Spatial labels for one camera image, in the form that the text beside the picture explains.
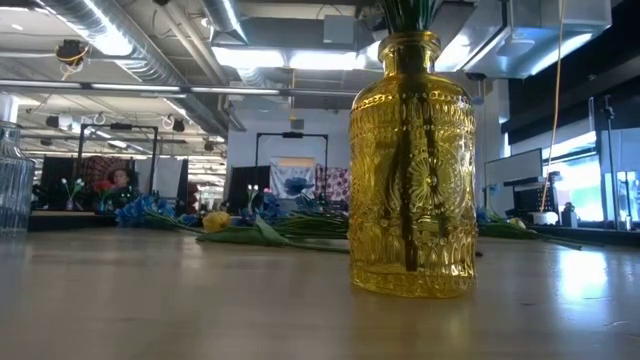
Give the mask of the blue artificial flower bunch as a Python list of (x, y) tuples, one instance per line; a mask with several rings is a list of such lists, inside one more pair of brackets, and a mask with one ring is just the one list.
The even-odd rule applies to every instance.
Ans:
[(260, 217), (285, 238), (347, 238), (348, 216), (333, 209), (323, 196), (312, 197), (300, 193), (293, 199), (293, 208), (289, 209), (285, 199), (276, 198), (272, 193), (260, 193), (240, 214), (244, 225), (255, 225)]
[(116, 224), (124, 228), (185, 230), (203, 234), (200, 219), (192, 214), (178, 214), (166, 199), (140, 195), (115, 211)]

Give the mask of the yellow embossed glass vase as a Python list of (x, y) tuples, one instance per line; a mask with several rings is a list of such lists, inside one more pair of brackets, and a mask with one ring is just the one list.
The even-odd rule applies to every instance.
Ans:
[(435, 74), (428, 31), (379, 46), (383, 78), (349, 125), (350, 278), (369, 291), (452, 298), (474, 285), (476, 121), (470, 96)]

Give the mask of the red artificial flower bunch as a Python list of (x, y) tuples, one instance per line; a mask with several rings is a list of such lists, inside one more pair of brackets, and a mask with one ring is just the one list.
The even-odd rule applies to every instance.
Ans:
[(440, 51), (428, 31), (435, 0), (382, 0), (390, 35), (380, 45), (384, 77), (379, 92), (385, 128), (384, 216), (401, 246), (407, 273), (420, 269), (423, 231), (419, 223), (442, 209), (439, 150), (429, 92), (435, 88), (434, 62)]

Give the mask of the clear ribbed glass vase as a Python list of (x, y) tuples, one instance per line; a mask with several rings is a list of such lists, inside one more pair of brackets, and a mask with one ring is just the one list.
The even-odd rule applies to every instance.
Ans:
[(35, 162), (20, 148), (20, 127), (0, 121), (0, 238), (27, 232)]

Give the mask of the small vase with white flowers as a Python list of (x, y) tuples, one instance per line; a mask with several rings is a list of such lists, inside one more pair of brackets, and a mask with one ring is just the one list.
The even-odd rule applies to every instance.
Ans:
[(81, 178), (77, 178), (76, 180), (62, 178), (60, 182), (67, 194), (65, 209), (67, 211), (73, 211), (75, 209), (75, 196), (84, 188), (85, 182)]

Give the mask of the pink patterned cloth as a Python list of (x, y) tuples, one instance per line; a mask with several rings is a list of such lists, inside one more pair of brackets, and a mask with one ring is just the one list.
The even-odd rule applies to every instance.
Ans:
[(314, 194), (321, 195), (328, 201), (345, 201), (350, 198), (351, 177), (348, 168), (328, 167), (321, 164), (315, 168)]

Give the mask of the blue flower print cloth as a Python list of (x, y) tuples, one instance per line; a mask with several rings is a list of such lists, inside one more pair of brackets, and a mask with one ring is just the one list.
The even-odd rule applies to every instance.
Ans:
[(272, 157), (270, 190), (276, 198), (311, 197), (315, 189), (315, 165), (312, 157)]

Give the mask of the computer monitor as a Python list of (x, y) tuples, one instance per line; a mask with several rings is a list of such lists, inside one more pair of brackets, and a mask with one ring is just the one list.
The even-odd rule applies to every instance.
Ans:
[(502, 186), (505, 182), (542, 175), (542, 149), (492, 160), (484, 165), (485, 185)]

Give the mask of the person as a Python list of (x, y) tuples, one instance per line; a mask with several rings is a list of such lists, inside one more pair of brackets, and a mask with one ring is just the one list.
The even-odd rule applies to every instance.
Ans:
[(113, 170), (108, 180), (111, 187), (104, 197), (104, 202), (113, 211), (123, 208), (140, 195), (137, 174), (130, 168)]

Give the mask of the black tripod stand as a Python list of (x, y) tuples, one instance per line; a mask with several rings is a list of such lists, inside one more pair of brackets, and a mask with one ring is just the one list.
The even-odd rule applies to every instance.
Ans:
[(617, 170), (614, 164), (613, 157), (613, 141), (612, 141), (612, 122), (615, 118), (615, 113), (613, 106), (611, 105), (611, 96), (609, 94), (603, 97), (603, 109), (602, 112), (606, 121), (606, 139), (607, 139), (607, 150), (608, 150), (608, 160), (609, 160), (609, 174), (611, 179), (612, 191), (612, 203), (614, 210), (614, 229), (618, 231), (620, 229), (620, 214), (619, 214), (619, 200), (618, 200), (618, 183), (617, 183)]

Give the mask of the black stand frame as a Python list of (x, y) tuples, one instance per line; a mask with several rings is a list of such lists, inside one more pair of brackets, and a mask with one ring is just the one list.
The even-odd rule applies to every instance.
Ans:
[(270, 190), (270, 159), (272, 157), (312, 157), (324, 168), (328, 165), (329, 136), (296, 131), (258, 132), (255, 137), (254, 168), (267, 168)]
[(152, 141), (152, 154), (151, 154), (151, 166), (150, 166), (150, 175), (149, 175), (149, 184), (148, 184), (148, 193), (150, 195), (153, 194), (153, 185), (154, 185), (154, 176), (156, 172), (156, 162), (157, 162), (157, 145), (159, 140), (159, 128), (157, 126), (149, 126), (149, 125), (135, 125), (135, 124), (127, 124), (115, 122), (111, 124), (88, 124), (82, 123), (80, 125), (80, 135), (79, 135), (79, 143), (78, 143), (78, 151), (77, 151), (77, 160), (80, 161), (83, 156), (83, 149), (85, 143), (85, 133), (89, 127), (93, 128), (109, 128), (112, 131), (133, 131), (134, 129), (139, 130), (151, 130), (153, 132), (153, 141)]

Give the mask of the ribbed silver ventilation duct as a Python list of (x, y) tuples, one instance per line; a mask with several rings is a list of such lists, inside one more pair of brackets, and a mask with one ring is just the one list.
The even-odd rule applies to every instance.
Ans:
[(147, 85), (186, 86), (187, 79), (115, 0), (35, 0), (89, 44)]

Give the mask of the silver box ceiling duct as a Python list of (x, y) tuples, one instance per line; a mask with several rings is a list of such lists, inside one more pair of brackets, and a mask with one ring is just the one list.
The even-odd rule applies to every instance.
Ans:
[(439, 73), (535, 75), (612, 25), (611, 0), (438, 0)]

